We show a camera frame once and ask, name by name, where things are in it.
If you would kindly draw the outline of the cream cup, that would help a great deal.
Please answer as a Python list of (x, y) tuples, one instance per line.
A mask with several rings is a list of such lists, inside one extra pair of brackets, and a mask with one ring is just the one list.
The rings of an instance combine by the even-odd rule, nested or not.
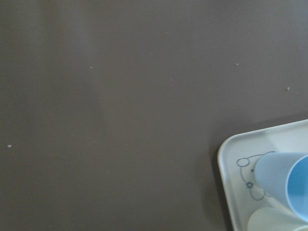
[(297, 217), (265, 207), (255, 211), (248, 220), (248, 231), (307, 231), (308, 223)]

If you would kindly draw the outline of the cream rabbit tray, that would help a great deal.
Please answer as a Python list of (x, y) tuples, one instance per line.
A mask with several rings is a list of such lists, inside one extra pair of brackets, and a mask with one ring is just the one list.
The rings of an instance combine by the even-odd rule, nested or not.
[(223, 142), (218, 150), (218, 167), (235, 231), (247, 230), (249, 218), (261, 208), (273, 207), (293, 216), (289, 208), (257, 184), (255, 164), (268, 153), (307, 151), (307, 120), (237, 134)]

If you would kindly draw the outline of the blue cup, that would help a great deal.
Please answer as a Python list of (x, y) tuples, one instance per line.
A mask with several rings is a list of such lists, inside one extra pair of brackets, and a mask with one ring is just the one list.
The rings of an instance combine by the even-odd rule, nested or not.
[(255, 164), (258, 186), (299, 219), (308, 220), (308, 154), (265, 154)]

